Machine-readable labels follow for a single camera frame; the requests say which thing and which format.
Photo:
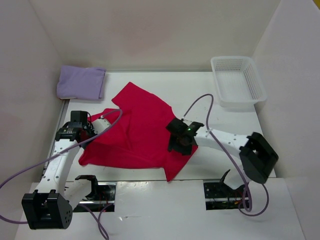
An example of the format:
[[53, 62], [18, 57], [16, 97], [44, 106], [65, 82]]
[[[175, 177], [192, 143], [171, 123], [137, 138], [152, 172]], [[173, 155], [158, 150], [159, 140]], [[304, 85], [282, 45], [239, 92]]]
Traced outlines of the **lavender t shirt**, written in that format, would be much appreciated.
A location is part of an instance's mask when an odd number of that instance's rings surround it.
[[56, 95], [59, 99], [97, 101], [103, 97], [106, 69], [101, 67], [76, 67], [63, 65], [60, 68]]

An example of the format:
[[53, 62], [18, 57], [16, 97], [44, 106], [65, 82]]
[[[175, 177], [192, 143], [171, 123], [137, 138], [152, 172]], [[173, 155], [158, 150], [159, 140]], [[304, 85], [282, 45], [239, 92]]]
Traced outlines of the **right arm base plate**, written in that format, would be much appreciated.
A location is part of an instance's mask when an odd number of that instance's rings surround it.
[[220, 181], [204, 181], [204, 198], [206, 210], [244, 209], [242, 204], [245, 185], [232, 189]]

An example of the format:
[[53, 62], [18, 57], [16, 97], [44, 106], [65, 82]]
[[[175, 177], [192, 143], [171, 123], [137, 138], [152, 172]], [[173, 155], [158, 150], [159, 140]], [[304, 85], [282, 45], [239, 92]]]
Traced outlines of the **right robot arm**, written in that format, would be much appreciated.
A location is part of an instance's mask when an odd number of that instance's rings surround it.
[[253, 132], [251, 135], [229, 133], [210, 128], [203, 123], [174, 118], [167, 126], [170, 133], [168, 151], [190, 155], [194, 146], [221, 150], [227, 156], [240, 159], [235, 169], [228, 169], [219, 184], [220, 193], [229, 197], [237, 188], [248, 182], [265, 184], [279, 156], [265, 137]]

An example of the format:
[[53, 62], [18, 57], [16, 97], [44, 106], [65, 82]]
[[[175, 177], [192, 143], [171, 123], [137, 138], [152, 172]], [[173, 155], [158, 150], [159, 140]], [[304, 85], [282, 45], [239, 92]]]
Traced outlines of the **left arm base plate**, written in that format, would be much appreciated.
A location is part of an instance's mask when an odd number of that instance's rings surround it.
[[87, 210], [81, 206], [84, 205], [92, 212], [98, 213], [115, 211], [116, 183], [115, 182], [98, 182], [95, 190], [82, 198], [79, 204], [73, 209], [74, 213], [83, 213]]

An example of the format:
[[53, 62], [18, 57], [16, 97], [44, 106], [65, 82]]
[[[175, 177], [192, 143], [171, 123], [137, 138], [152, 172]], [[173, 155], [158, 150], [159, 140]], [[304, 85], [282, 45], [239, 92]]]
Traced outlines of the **pink t shirt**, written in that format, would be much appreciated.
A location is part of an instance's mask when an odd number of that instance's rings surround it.
[[170, 133], [166, 126], [175, 117], [172, 107], [132, 82], [112, 102], [122, 110], [122, 116], [112, 108], [92, 116], [95, 121], [103, 115], [114, 126], [85, 148], [78, 163], [123, 169], [162, 168], [166, 180], [172, 181], [191, 158], [168, 151]]

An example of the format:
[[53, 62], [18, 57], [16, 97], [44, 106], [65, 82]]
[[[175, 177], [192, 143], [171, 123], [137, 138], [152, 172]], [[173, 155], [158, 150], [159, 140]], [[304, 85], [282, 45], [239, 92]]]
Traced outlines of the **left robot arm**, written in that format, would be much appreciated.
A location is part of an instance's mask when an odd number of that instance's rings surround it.
[[66, 185], [76, 155], [88, 145], [86, 140], [96, 135], [88, 115], [81, 110], [70, 113], [70, 121], [55, 134], [57, 157], [49, 161], [35, 190], [22, 198], [22, 208], [32, 230], [67, 229], [77, 205], [84, 198], [94, 200], [99, 196], [100, 188], [94, 175], [79, 175]]

